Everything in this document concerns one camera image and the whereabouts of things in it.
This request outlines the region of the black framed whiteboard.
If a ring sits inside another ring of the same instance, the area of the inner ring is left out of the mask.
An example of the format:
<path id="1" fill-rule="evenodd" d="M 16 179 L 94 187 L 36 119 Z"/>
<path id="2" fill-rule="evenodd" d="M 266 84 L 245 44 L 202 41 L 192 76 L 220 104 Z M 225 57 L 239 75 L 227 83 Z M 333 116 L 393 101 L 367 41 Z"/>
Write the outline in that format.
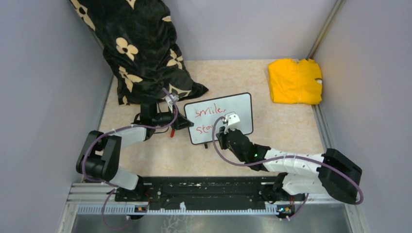
<path id="1" fill-rule="evenodd" d="M 240 123 L 235 126 L 243 134 L 251 134 L 254 130 L 252 96 L 250 93 L 240 93 L 209 100 L 185 104 L 186 118 L 193 123 L 189 127 L 190 141 L 194 145 L 209 143 L 212 139 L 212 128 L 219 117 L 235 113 Z"/>

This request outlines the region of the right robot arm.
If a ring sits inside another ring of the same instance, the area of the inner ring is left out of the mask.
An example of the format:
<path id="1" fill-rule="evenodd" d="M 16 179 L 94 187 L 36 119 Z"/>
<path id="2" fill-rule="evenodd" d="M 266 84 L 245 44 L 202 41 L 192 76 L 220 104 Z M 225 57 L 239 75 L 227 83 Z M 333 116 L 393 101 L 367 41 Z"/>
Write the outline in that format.
<path id="1" fill-rule="evenodd" d="M 281 182 L 274 186 L 274 195 L 279 200 L 297 194 L 328 194 L 346 204 L 363 203 L 362 169 L 339 150 L 328 148 L 318 154 L 280 151 L 255 144 L 240 130 L 225 127 L 214 136 L 215 150 L 227 163 L 282 173 Z"/>

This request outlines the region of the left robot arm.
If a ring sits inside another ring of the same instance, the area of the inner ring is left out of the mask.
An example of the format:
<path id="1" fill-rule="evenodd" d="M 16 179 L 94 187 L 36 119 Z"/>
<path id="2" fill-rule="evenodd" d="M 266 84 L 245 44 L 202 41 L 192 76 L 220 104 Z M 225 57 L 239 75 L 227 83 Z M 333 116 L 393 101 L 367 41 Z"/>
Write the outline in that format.
<path id="1" fill-rule="evenodd" d="M 78 157 L 76 171 L 89 181 L 126 189 L 132 200 L 139 201 L 146 194 L 143 178 L 120 167 L 121 149 L 147 141 L 156 130 L 171 128 L 176 131 L 193 125 L 174 105 L 162 112 L 156 102 L 144 103 L 131 125 L 107 133 L 90 131 Z"/>

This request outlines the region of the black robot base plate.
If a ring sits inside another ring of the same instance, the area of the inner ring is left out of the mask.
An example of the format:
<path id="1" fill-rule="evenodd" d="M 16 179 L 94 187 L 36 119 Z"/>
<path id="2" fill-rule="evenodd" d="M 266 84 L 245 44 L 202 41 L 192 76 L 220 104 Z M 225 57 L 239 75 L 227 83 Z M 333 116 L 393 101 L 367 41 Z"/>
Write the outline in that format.
<path id="1" fill-rule="evenodd" d="M 146 211 L 236 213 L 275 210 L 274 204 L 293 205 L 304 194 L 282 189 L 283 174 L 257 177 L 144 177 L 133 190 L 119 188 L 116 202 L 142 201 Z"/>

